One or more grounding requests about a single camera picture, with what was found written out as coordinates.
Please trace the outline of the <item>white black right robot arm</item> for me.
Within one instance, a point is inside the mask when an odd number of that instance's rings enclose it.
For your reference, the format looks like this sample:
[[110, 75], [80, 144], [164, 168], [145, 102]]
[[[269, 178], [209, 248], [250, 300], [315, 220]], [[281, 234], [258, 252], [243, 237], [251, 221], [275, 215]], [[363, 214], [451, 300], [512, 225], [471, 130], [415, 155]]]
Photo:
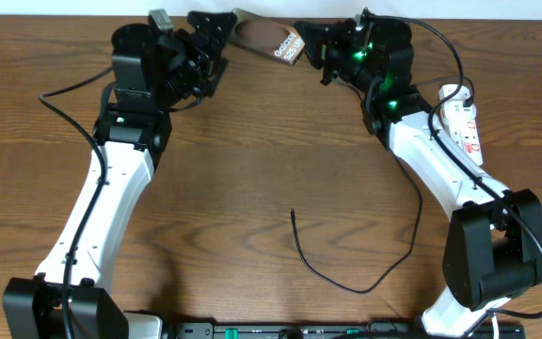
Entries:
[[359, 92], [368, 133], [415, 188], [430, 190], [450, 221], [445, 289], [408, 336], [470, 338], [542, 283], [542, 206], [532, 191], [492, 178], [462, 148], [450, 119], [473, 103], [462, 74], [441, 90], [437, 105], [422, 97], [412, 83], [412, 25], [363, 12], [334, 24], [299, 21], [295, 30], [323, 83]]

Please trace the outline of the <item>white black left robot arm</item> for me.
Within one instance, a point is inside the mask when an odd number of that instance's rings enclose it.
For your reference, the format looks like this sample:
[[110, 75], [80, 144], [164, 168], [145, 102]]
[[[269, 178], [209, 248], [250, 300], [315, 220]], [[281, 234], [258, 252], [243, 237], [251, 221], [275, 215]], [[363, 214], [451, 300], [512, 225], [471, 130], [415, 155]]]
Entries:
[[55, 245], [30, 278], [8, 282], [2, 305], [14, 338], [169, 338], [148, 311], [123, 311], [111, 287], [120, 244], [136, 203], [155, 174], [172, 131], [171, 115], [215, 94], [232, 12], [192, 11], [187, 28], [163, 9], [112, 35], [98, 118], [84, 138], [86, 181]]

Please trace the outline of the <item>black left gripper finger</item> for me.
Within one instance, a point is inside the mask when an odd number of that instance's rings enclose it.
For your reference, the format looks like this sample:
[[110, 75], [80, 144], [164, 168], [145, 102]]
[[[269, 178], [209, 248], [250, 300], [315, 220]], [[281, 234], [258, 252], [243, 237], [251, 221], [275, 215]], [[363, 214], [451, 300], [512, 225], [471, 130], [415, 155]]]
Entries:
[[237, 16], [233, 12], [190, 11], [187, 22], [195, 29], [197, 36], [224, 47], [237, 23]]
[[205, 78], [199, 87], [201, 99], [204, 99], [205, 97], [212, 98], [215, 95], [220, 80], [227, 69], [228, 63], [229, 61], [222, 57], [212, 64], [211, 73]]

